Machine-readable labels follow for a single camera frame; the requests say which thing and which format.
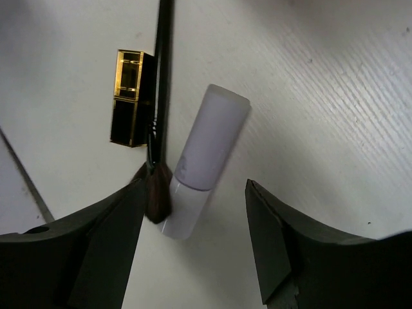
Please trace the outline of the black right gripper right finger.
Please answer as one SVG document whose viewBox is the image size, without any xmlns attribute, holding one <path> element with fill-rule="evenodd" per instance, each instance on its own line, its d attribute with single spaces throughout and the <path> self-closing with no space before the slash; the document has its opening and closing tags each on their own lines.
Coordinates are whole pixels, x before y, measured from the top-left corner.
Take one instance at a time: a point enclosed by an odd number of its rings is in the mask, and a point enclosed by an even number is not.
<svg viewBox="0 0 412 309">
<path fill-rule="evenodd" d="M 380 240 L 329 227 L 248 180 L 248 227 L 268 308 L 410 308 L 411 233 Z"/>
</svg>

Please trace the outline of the lilac tube white cap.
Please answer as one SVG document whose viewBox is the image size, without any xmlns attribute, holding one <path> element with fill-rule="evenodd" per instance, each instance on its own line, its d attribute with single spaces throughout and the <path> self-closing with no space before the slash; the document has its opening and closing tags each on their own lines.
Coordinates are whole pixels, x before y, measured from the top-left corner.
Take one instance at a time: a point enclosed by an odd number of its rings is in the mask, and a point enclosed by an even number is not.
<svg viewBox="0 0 412 309">
<path fill-rule="evenodd" d="M 158 224 L 163 235 L 192 234 L 250 109 L 249 99 L 209 84 L 169 186 L 172 213 Z"/>
</svg>

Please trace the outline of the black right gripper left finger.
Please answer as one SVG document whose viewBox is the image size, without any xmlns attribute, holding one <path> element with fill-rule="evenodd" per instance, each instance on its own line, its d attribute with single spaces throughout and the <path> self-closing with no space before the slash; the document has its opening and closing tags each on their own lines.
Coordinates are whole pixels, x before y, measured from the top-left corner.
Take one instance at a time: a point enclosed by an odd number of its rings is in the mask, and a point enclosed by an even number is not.
<svg viewBox="0 0 412 309">
<path fill-rule="evenodd" d="M 25 233 L 1 236 L 2 308 L 120 308 L 144 217 L 144 183 Z"/>
</svg>

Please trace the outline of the black fan makeup brush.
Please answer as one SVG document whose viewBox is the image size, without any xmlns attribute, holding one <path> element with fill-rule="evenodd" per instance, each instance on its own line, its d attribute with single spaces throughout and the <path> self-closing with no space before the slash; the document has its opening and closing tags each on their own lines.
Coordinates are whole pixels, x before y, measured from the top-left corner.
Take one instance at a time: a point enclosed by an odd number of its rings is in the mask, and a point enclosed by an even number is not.
<svg viewBox="0 0 412 309">
<path fill-rule="evenodd" d="M 154 50 L 154 99 L 147 124 L 147 160 L 132 180 L 145 181 L 147 202 L 146 218 L 154 223 L 163 222 L 172 213 L 169 184 L 172 172 L 166 163 L 167 130 L 171 92 L 173 56 L 173 25 L 175 2 L 159 2 L 156 41 Z"/>
</svg>

